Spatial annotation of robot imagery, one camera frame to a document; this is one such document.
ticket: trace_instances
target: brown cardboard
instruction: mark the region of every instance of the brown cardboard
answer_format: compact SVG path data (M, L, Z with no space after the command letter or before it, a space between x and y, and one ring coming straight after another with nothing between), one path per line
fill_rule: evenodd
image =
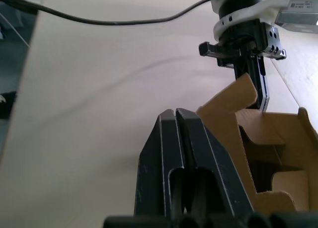
M225 146L257 212L318 209L318 136L296 114L244 109L257 93L246 74L197 111Z

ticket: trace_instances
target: white surface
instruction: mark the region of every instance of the white surface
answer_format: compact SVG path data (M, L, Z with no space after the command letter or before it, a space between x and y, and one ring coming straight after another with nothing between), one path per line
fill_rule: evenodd
M299 106L307 109L318 131L318 34L296 33L279 28L287 58L273 63Z
M44 0L100 20L172 15L198 0ZM133 213L138 156L167 108L196 110L234 81L199 56L211 5L173 22L104 27L40 13L0 166L0 227L100 228ZM269 111L298 106L266 60Z

